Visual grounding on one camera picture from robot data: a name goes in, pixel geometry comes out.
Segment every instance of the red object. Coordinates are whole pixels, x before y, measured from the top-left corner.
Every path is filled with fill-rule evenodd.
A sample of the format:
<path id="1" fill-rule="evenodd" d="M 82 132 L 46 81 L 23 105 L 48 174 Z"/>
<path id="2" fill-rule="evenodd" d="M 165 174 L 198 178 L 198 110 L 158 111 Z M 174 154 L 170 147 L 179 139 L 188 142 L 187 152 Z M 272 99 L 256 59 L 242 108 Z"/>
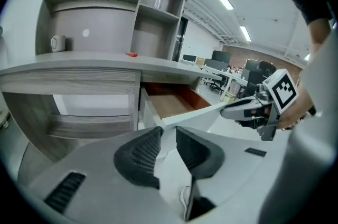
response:
<path id="1" fill-rule="evenodd" d="M 137 57 L 137 53 L 126 53 L 127 55 L 131 56 L 131 57 Z"/>

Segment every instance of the black vent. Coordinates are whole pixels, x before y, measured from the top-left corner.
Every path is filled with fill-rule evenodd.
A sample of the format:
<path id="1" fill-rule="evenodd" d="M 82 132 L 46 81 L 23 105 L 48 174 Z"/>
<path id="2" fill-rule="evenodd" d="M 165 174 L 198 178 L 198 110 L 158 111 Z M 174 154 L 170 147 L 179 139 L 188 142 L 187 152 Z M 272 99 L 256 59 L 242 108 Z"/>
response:
<path id="1" fill-rule="evenodd" d="M 176 136 L 177 150 L 189 171 L 205 162 L 209 155 L 210 150 L 197 140 L 188 135 Z"/>
<path id="2" fill-rule="evenodd" d="M 81 173 L 69 173 L 44 202 L 55 211 L 63 213 L 85 178 L 86 176 Z"/>
<path id="3" fill-rule="evenodd" d="M 161 150 L 162 132 L 159 126 L 154 127 L 116 150 L 114 165 L 130 183 L 159 189 L 159 180 L 154 176 L 154 167 Z"/>
<path id="4" fill-rule="evenodd" d="M 153 135 L 132 150 L 132 162 L 145 172 L 153 174 L 158 153 L 161 150 L 161 136 Z"/>
<path id="5" fill-rule="evenodd" d="M 258 149 L 254 149 L 254 148 L 247 148 L 244 152 L 254 154 L 254 155 L 258 155 L 258 156 L 261 156 L 261 157 L 264 157 L 266 155 L 266 152 L 258 150 Z"/>
<path id="6" fill-rule="evenodd" d="M 193 180 L 212 177 L 222 166 L 225 154 L 217 144 L 190 132 L 176 128 L 177 151 L 193 176 Z"/>

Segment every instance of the red brick wall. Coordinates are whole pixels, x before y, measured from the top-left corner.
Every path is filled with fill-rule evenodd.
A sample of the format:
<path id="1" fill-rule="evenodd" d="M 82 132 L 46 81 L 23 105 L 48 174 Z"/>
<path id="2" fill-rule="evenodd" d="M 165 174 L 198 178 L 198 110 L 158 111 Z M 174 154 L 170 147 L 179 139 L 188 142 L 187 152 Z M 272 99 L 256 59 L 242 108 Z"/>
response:
<path id="1" fill-rule="evenodd" d="M 277 59 L 273 56 L 260 53 L 257 51 L 249 50 L 249 49 L 243 49 L 243 48 L 234 48 L 232 46 L 223 46 L 223 51 L 230 52 L 231 58 L 230 58 L 230 65 L 235 67 L 243 67 L 243 65 L 246 63 L 247 59 L 254 59 L 258 61 L 266 61 L 273 63 L 273 65 L 277 69 L 287 69 L 290 75 L 292 76 L 294 82 L 297 82 L 298 75 L 301 71 L 301 68 L 288 63 L 286 61 Z"/>

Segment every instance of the open drawer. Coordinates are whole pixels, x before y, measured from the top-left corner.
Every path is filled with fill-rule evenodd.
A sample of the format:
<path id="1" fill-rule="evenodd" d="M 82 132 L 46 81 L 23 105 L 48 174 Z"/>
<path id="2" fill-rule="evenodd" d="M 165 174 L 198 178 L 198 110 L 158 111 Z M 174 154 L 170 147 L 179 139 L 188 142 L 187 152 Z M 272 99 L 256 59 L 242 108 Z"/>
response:
<path id="1" fill-rule="evenodd" d="M 144 83 L 139 112 L 145 128 L 164 129 L 161 155 L 176 148 L 176 126 L 208 131 L 225 103 L 210 105 L 199 94 L 182 84 Z"/>

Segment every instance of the person's arm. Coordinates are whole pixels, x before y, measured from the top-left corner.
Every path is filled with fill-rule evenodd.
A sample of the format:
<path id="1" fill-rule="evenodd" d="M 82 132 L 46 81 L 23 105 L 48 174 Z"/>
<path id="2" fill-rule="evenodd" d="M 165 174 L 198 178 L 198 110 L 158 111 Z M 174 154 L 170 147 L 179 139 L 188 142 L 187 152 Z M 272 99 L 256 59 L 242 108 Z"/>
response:
<path id="1" fill-rule="evenodd" d="M 310 59 L 309 63 L 316 57 L 317 51 L 329 35 L 331 28 L 326 18 L 319 18 L 308 25 L 311 36 Z M 299 120 L 312 106 L 310 99 L 302 82 L 298 86 L 299 97 L 297 100 L 281 115 L 278 128 L 285 128 Z"/>

